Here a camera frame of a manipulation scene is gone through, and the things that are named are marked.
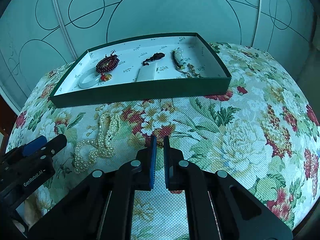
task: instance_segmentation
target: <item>green leaf print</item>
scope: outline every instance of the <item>green leaf print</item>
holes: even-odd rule
[[[312,127],[311,131],[312,131],[313,139],[317,141],[317,137],[319,137],[319,131],[318,131],[317,125],[314,122],[312,122],[311,127]]]
[[[275,180],[277,188],[285,187],[285,179],[281,174],[267,174],[267,177]]]
[[[264,76],[268,79],[272,79],[272,80],[276,80],[275,77],[273,76],[272,73],[268,72],[268,73],[265,73]]]
[[[66,130],[66,125],[64,123],[57,125],[57,133],[64,134]]]
[[[57,109],[57,107],[54,105],[54,103],[52,103],[52,101],[48,102],[47,108],[49,111],[52,109],[51,114],[53,114],[53,112]]]
[[[79,114],[77,115],[76,119],[75,119],[72,123],[70,123],[70,124],[68,125],[67,129],[70,129],[71,127],[74,127],[76,124],[78,124],[78,123],[81,121],[81,119],[82,119],[82,117],[84,116],[84,114],[85,114],[85,113],[79,113]]]
[[[268,168],[271,174],[277,174],[277,173],[280,173],[285,168],[285,165],[283,160],[276,155],[271,159],[271,162],[269,163]]]
[[[184,234],[182,236],[179,236],[175,240],[189,240],[189,234]]]
[[[214,145],[210,139],[203,139],[200,142],[194,144],[190,151],[193,151],[194,154],[191,155],[187,160],[197,164],[201,169],[206,169],[212,160],[208,160],[209,155],[214,155]]]
[[[151,234],[149,231],[152,229],[152,226],[147,226],[140,230],[139,234],[132,234],[131,240],[142,240],[142,239],[150,239],[153,234]]]
[[[219,48],[219,46],[218,45],[216,45],[216,44],[212,44],[211,42],[209,42],[209,45],[211,46],[211,48],[213,49],[213,51],[215,52],[215,53],[220,53],[220,48]]]
[[[231,87],[236,88],[238,86],[245,87],[245,82],[244,82],[244,77],[243,76],[241,76],[239,79],[236,79],[235,77],[232,77],[229,87],[230,88]]]
[[[228,48],[230,48],[231,49],[231,46],[228,44],[228,43],[226,43],[226,42],[216,42],[217,44],[220,44],[220,45],[226,45]]]
[[[200,103],[199,98],[196,98],[195,102],[196,102],[196,105],[201,109],[201,108],[202,108],[202,105],[201,105],[201,103]]]
[[[291,194],[291,208],[295,208],[297,201],[301,198],[302,196],[302,191],[301,191],[301,186],[300,186],[300,179],[296,179],[294,183],[291,182],[289,192]]]
[[[76,147],[78,135],[76,128],[67,129],[64,133],[69,143],[72,143],[73,147]]]
[[[29,125],[28,125],[28,130],[32,130],[33,132],[36,130],[36,127],[38,123],[41,122],[41,118],[43,116],[43,110],[37,111],[34,115],[33,118],[31,119]]]
[[[46,187],[46,188],[51,188],[52,180],[53,180],[53,177],[51,177],[50,179],[48,179],[48,180],[43,184],[43,186]]]
[[[271,178],[264,178],[258,181],[257,191],[254,196],[260,200],[263,204],[268,200],[277,199],[277,183],[276,180]]]
[[[290,212],[287,220],[282,220],[291,230],[294,227],[294,213]]]
[[[226,126],[229,122],[231,123],[231,120],[234,119],[233,113],[236,111],[239,111],[240,108],[228,106],[228,108],[221,107],[220,110],[217,112],[217,116],[215,119],[215,122],[217,126],[219,127],[220,125]]]
[[[206,131],[211,132],[210,129],[208,129],[208,128],[204,127],[204,126],[201,126],[201,125],[196,125],[196,128],[197,128],[198,130],[206,130]]]
[[[257,192],[257,184],[260,181],[259,178],[256,179],[256,182],[253,184],[253,186],[251,188],[248,189],[248,191],[252,194],[255,195],[255,193]]]
[[[292,155],[291,155],[291,158],[290,158],[290,164],[296,165],[297,168],[299,168],[300,167],[300,163],[303,160],[303,158],[304,158],[304,155],[303,155],[303,150],[302,149],[297,150],[297,151],[293,151]]]

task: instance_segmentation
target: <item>pearl strand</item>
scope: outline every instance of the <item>pearl strand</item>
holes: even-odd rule
[[[110,117],[109,129],[105,134],[106,119]],[[85,139],[77,143],[75,147],[74,167],[75,173],[86,171],[97,163],[97,158],[110,158],[115,155],[115,147],[111,145],[111,140],[118,133],[120,129],[120,118],[117,114],[111,115],[109,112],[104,112],[98,121],[98,137],[97,139]],[[89,152],[88,160],[85,160],[80,155],[80,150],[85,145],[95,147]]]

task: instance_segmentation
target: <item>red flower print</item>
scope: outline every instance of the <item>red flower print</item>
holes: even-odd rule
[[[182,190],[171,190],[170,193],[172,193],[172,194],[181,194]]]
[[[273,149],[272,157],[279,156],[283,158],[287,153],[289,157],[292,156],[292,143],[290,142],[290,133],[287,128],[280,127],[280,119],[275,115],[275,111],[272,109],[271,105],[268,105],[268,118],[270,124],[273,126],[275,131],[271,131],[272,128],[262,127],[264,131],[264,136],[267,140],[268,145]]]
[[[319,156],[313,154],[311,156],[311,177],[312,177],[312,193],[315,198],[318,190],[318,168],[319,168]]]
[[[135,127],[132,128],[132,133],[136,135],[137,132],[141,132],[142,126],[141,123],[138,123]]]
[[[267,208],[268,209],[272,209],[272,207],[276,204],[276,202],[274,200],[268,200],[267,201]]]
[[[292,126],[294,132],[298,131],[297,119],[290,113],[288,108],[285,106],[282,107],[283,110],[283,119]]]
[[[290,211],[290,198],[286,199],[286,193],[284,188],[277,190],[277,200],[267,201],[267,207],[282,220],[287,220]]]
[[[285,201],[285,197],[286,197],[286,194],[285,194],[285,191],[284,191],[284,188],[280,188],[278,189],[278,197],[277,197],[277,204],[282,204],[284,201]]]
[[[309,119],[312,122],[314,122],[316,124],[316,126],[320,126],[319,122],[318,122],[318,119],[317,119],[315,113],[313,112],[311,106],[307,105],[306,108],[307,108],[307,115],[308,115]]]
[[[143,118],[141,117],[141,113],[139,112],[135,112],[133,115],[131,115],[129,118],[128,118],[128,121],[129,123],[134,123],[134,122],[137,122],[137,123],[143,123]]]
[[[161,128],[157,128],[153,131],[154,135],[157,136],[157,138],[162,138],[166,135],[170,136],[172,132],[175,130],[176,125],[175,124],[169,124],[166,126],[161,126]]]
[[[287,220],[289,215],[290,205],[288,202],[280,205],[280,218]]]
[[[133,110],[131,109],[131,106],[128,106],[126,109],[123,110],[122,114],[120,115],[120,119],[122,121],[128,120],[128,115],[131,114]]]
[[[54,84],[50,84],[50,85],[47,85],[44,90],[42,91],[42,94],[41,94],[41,98],[46,98],[52,91],[52,89],[54,88]]]
[[[310,150],[305,149],[304,157],[306,158],[306,161],[304,162],[304,170],[305,170],[305,174],[306,174],[306,179],[309,179],[310,175],[311,175],[311,152],[310,152]]]
[[[237,90],[239,93],[242,93],[243,95],[247,93],[247,90],[244,87],[237,86]]]
[[[231,90],[228,90],[225,95],[208,95],[204,97],[213,99],[213,100],[228,101],[232,97],[232,95],[233,95],[233,92]]]
[[[280,218],[280,207],[279,206],[273,206],[271,209],[273,214],[275,214],[278,218]]]
[[[313,198],[315,198],[318,191],[319,156],[311,154],[309,149],[305,149],[304,156],[306,158],[306,161],[304,162],[306,179],[312,179],[312,193]]]
[[[17,118],[16,120],[16,127],[19,128],[20,126],[22,127],[26,123],[26,116],[27,111],[23,111]]]

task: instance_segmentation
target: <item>floral fabric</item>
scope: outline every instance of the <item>floral fabric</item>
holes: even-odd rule
[[[93,169],[118,169],[156,135],[155,188],[136,192],[132,239],[188,239],[184,192],[169,192],[164,184],[163,137],[169,135],[185,159],[206,171],[226,170],[287,226],[297,226],[319,197],[319,122],[270,54],[228,43],[210,45],[232,74],[225,95],[56,109],[48,95],[70,64],[39,81],[17,119],[8,150],[40,135],[67,137],[67,146],[53,158],[56,174],[35,192],[42,214]],[[121,129],[112,140],[116,155],[77,175],[74,147],[96,138],[104,111],[120,116]],[[89,151],[82,150],[84,158]]]

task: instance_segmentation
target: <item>jewelry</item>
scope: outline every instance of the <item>jewelry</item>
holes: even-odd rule
[[[79,87],[81,88],[90,88],[93,87],[94,85],[98,84],[100,81],[108,81],[112,78],[111,74],[106,74],[106,72],[109,72],[111,70],[114,70],[118,63],[119,63],[119,59],[118,59],[118,55],[113,55],[114,51],[110,54],[109,57],[103,58],[102,60],[100,60],[98,62],[98,64],[96,65],[95,68],[89,69],[88,71],[86,71],[85,73],[82,74],[82,76],[79,78]],[[90,75],[94,74],[98,72],[100,74],[97,75],[95,77],[95,79],[84,83],[83,81]]]
[[[184,73],[185,75],[187,75],[187,78],[192,78],[191,74],[189,72],[184,72],[182,71],[182,69],[185,69],[187,66],[191,69],[191,72],[193,73],[193,75],[195,75],[196,77],[203,77],[200,74],[196,73],[195,71],[195,66],[193,66],[192,64],[187,64],[182,56],[182,52],[183,49],[177,48],[172,52],[172,58],[173,61],[177,67],[177,70],[181,73]]]
[[[105,133],[106,119],[110,118],[109,128]],[[97,158],[110,158],[115,155],[115,147],[111,145],[111,140],[118,133],[120,129],[120,118],[117,114],[111,115],[109,112],[104,112],[98,122],[99,130],[97,139],[85,139],[77,143],[75,147],[74,155],[74,167],[75,173],[81,173],[88,168],[94,166],[97,162]],[[95,147],[90,151],[88,160],[85,160],[80,155],[80,150],[85,145],[91,145]]]
[[[84,72],[82,74],[82,76],[79,78],[79,81],[78,81],[79,87],[81,87],[81,88],[90,88],[90,87],[93,87],[94,85],[98,84],[100,82],[99,75],[97,75],[95,77],[95,79],[93,79],[93,80],[91,80],[91,81],[89,81],[87,83],[83,82],[86,79],[86,77],[88,77],[88,76],[90,76],[92,74],[97,74],[96,68],[91,68],[91,69],[89,69],[88,71],[86,71],[86,72]]]
[[[154,60],[159,60],[159,59],[163,58],[164,56],[165,56],[164,53],[157,52],[157,53],[153,54],[153,56],[151,58],[147,58],[146,60],[144,60],[142,62],[142,65],[143,66],[149,65],[149,63],[147,63],[147,62],[154,61]]]
[[[100,60],[98,62],[98,64],[96,65],[96,71],[98,73],[101,74],[101,80],[102,81],[106,81],[109,80],[106,78],[106,76],[104,75],[105,72],[110,72],[111,70],[114,70],[118,63],[119,63],[119,59],[118,59],[118,55],[114,54],[115,51],[113,51],[110,56],[107,56],[105,58],[103,58],[102,60]]]

